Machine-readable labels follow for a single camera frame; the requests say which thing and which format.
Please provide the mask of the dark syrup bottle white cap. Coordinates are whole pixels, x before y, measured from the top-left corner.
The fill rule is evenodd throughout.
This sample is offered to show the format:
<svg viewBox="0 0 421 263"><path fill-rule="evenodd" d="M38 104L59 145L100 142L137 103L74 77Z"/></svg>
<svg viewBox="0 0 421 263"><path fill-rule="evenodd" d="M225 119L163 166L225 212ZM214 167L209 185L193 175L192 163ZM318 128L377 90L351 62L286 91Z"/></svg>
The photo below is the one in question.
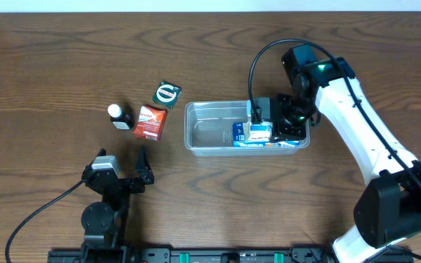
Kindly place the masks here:
<svg viewBox="0 0 421 263"><path fill-rule="evenodd" d="M120 130L130 130L133 128L133 121L131 117L125 113L118 104L111 104L107 108L110 116L110 121Z"/></svg>

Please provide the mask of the red Panadol ActiFast box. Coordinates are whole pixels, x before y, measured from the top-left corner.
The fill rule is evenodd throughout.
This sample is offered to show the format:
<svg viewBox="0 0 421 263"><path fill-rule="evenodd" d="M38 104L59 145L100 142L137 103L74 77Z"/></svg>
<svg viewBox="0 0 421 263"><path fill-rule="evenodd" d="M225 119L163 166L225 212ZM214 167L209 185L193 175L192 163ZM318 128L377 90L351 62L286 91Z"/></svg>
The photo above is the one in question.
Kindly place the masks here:
<svg viewBox="0 0 421 263"><path fill-rule="evenodd" d="M133 131L133 135L136 138L160 141L166 118L166 110L159 110L143 105L140 108L137 125Z"/></svg>

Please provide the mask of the blue fever patch box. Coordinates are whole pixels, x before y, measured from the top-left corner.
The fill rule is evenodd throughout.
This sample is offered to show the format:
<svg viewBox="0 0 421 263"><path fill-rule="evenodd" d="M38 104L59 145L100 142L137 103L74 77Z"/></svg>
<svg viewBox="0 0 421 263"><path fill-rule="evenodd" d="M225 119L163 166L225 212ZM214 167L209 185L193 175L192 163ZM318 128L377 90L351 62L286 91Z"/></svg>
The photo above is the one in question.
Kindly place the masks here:
<svg viewBox="0 0 421 263"><path fill-rule="evenodd" d="M245 141L243 132L243 123L233 123L232 125L233 146L234 147L292 147L299 145L300 142L295 140L276 141L272 137L268 142L252 142Z"/></svg>

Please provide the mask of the green Zam-Buk box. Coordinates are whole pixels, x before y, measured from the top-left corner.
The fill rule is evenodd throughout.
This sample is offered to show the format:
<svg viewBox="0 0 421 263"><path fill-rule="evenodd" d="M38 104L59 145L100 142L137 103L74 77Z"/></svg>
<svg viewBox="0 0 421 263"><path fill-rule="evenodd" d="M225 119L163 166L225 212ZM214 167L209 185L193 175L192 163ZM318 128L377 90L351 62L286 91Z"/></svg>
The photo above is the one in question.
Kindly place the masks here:
<svg viewBox="0 0 421 263"><path fill-rule="evenodd" d="M153 95L153 101L172 109L175 107L181 95L181 91L181 87L166 81L161 81Z"/></svg>

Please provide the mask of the white Panadol box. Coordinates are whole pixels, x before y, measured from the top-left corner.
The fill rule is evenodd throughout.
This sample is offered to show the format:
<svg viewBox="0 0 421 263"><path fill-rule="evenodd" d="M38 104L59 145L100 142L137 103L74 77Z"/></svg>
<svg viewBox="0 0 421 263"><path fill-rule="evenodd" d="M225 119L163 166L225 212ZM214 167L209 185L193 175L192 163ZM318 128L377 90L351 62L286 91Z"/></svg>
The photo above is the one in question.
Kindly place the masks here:
<svg viewBox="0 0 421 263"><path fill-rule="evenodd" d="M260 124L243 123L245 141L268 142L272 137L273 124L263 121Z"/></svg>

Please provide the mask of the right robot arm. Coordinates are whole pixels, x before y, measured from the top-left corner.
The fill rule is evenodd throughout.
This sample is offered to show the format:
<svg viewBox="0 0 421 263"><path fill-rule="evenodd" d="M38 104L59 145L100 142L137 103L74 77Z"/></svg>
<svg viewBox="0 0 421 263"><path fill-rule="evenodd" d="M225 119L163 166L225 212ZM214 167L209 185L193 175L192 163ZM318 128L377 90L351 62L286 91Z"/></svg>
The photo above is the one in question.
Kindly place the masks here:
<svg viewBox="0 0 421 263"><path fill-rule="evenodd" d="M394 137L366 99L350 65L301 39L283 55L292 95L279 100L276 136L299 140L313 115L335 127L360 168L365 190L354 226L332 244L336 262L371 262L421 233L421 161Z"/></svg>

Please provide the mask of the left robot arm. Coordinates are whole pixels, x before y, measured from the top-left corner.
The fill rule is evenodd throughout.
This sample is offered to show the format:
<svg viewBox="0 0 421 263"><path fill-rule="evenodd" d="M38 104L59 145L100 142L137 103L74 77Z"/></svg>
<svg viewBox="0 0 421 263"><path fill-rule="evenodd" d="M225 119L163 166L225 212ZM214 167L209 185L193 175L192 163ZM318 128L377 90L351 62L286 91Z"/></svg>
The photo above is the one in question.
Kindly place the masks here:
<svg viewBox="0 0 421 263"><path fill-rule="evenodd" d="M84 242L81 262L139 262L140 252L126 244L125 231L129 217L130 196L141 194L154 183L154 175L142 145L133 178L121 178L120 166L114 156L101 149L85 167L81 181L102 196L90 204L81 216Z"/></svg>

